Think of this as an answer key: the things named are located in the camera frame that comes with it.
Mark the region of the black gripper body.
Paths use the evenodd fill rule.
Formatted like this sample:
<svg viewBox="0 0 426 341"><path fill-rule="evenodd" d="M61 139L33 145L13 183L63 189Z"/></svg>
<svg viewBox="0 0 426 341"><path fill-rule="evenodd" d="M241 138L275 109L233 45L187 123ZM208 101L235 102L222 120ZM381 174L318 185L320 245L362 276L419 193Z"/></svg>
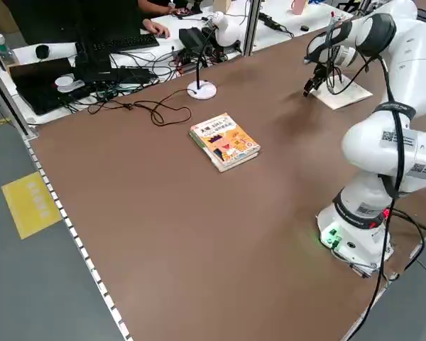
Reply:
<svg viewBox="0 0 426 341"><path fill-rule="evenodd" d="M325 82L327 78L330 76L332 71L332 66L330 63L317 63L312 79L314 82Z"/></svg>

